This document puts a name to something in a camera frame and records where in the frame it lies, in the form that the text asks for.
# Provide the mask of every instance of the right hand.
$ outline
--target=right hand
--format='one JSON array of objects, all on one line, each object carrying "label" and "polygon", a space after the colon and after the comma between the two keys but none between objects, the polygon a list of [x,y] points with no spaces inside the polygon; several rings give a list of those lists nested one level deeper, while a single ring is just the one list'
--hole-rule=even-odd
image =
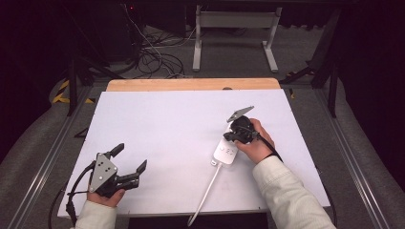
[{"label": "right hand", "polygon": [[[274,147],[274,141],[262,127],[260,121],[255,118],[250,118],[250,122],[253,124],[254,129]],[[253,139],[248,144],[244,144],[240,141],[235,140],[235,145],[236,147],[238,147],[239,150],[245,152],[245,154],[256,164],[258,164],[266,156],[269,156],[272,153],[271,150],[268,149],[268,147],[265,145],[265,143],[262,140],[258,139]]]}]

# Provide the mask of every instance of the white tabletop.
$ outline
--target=white tabletop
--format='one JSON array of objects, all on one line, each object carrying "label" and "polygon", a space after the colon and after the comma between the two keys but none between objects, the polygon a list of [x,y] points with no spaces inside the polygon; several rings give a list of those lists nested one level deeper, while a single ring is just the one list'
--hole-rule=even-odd
[{"label": "white tabletop", "polygon": [[[196,211],[214,176],[210,162],[234,111],[261,120],[276,149],[323,206],[329,202],[283,90],[108,92],[96,113],[73,170],[68,191],[96,158],[119,143],[125,149],[112,162],[118,175],[132,174],[144,159],[146,171],[137,189],[126,192],[117,213],[127,217],[169,216]],[[239,152],[230,168],[222,168],[202,207],[203,213],[256,212],[267,209],[252,175],[254,167]],[[87,189],[88,176],[77,191]],[[65,196],[58,215],[67,217]],[[86,195],[75,195],[79,214]]]}]

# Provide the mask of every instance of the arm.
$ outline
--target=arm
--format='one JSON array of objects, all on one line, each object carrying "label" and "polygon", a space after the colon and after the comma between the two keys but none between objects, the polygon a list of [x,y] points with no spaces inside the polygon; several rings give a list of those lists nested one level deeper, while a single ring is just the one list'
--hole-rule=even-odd
[{"label": "arm", "polygon": [[[274,145],[260,121],[253,118],[250,121],[255,130]],[[235,144],[257,164],[253,176],[278,228],[334,228],[316,197],[277,156],[271,156],[265,143],[254,139],[250,144],[237,141]]]},{"label": "arm", "polygon": [[97,193],[88,193],[75,229],[114,229],[116,227],[117,205],[125,194],[118,190],[112,197],[101,197]]}]

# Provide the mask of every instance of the white sleeve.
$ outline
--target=white sleeve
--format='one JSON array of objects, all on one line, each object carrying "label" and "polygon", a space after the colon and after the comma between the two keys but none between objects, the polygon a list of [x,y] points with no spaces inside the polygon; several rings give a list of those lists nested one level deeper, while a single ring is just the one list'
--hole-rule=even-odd
[{"label": "white sleeve", "polygon": [[75,229],[114,229],[116,227],[116,217],[117,208],[86,200]]},{"label": "white sleeve", "polygon": [[276,156],[257,164],[253,176],[277,228],[335,228],[316,197]]}]

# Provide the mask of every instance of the hand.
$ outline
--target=hand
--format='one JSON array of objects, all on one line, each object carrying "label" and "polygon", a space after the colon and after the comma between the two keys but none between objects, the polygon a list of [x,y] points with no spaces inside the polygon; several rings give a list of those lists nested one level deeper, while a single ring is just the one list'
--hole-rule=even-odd
[{"label": "hand", "polygon": [[[253,124],[254,129],[274,147],[274,141],[262,127],[260,121],[255,118],[250,118],[250,122]],[[253,139],[248,144],[235,140],[235,145],[239,150],[245,152],[245,154],[247,154],[247,156],[256,164],[272,153],[262,140]]]},{"label": "hand", "polygon": [[121,201],[121,199],[124,197],[125,190],[124,189],[119,189],[116,191],[110,198],[102,197],[97,193],[87,193],[87,200],[94,202],[94,203],[99,203],[108,207],[115,208],[117,207],[118,203]]}]

